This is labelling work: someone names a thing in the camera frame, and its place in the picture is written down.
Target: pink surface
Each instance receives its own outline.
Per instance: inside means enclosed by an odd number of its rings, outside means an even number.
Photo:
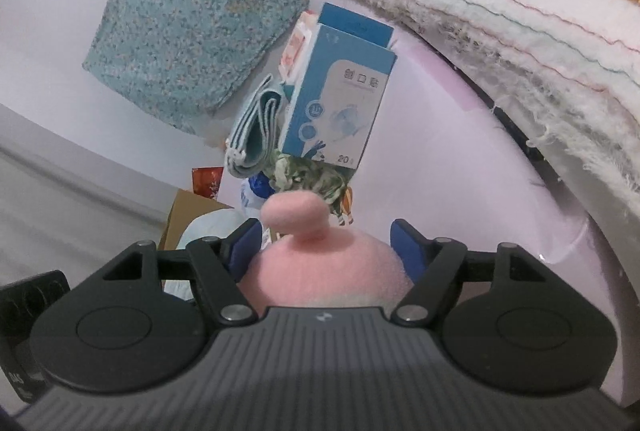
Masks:
[[[451,68],[440,56],[431,50],[425,50],[424,46],[416,46],[408,51],[407,55],[415,60],[431,74],[444,91],[456,101],[463,111],[485,108],[484,102],[475,94],[474,90],[460,79],[450,78]]]

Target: black device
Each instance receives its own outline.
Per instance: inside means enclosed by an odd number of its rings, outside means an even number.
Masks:
[[[67,292],[69,285],[59,270],[0,289],[0,367],[24,402],[34,402],[47,389],[31,355],[31,327]]]
[[[390,319],[377,307],[260,319],[236,282],[261,232],[249,220],[184,251],[138,242],[60,297],[29,339],[50,387],[14,429],[636,429],[598,390],[612,324],[518,245],[473,252],[396,220],[414,287]],[[191,281],[196,303],[162,279]],[[477,281],[489,292],[458,303]]]

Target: floral pattern fabric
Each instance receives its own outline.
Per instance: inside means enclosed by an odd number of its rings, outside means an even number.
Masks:
[[[305,9],[304,0],[108,0],[83,67],[188,133]]]

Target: gray gripper base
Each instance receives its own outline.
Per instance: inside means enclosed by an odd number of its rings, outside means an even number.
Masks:
[[[52,388],[29,431],[604,431],[632,421],[596,389],[527,398],[479,384],[429,332],[379,309],[271,309],[220,333],[180,377],[143,393]]]

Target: pink foam toy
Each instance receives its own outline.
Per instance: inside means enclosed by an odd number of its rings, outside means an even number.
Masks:
[[[262,223],[287,234],[254,259],[239,287],[254,309],[380,306],[387,314],[412,287],[396,252],[356,229],[329,226],[311,191],[274,194]]]

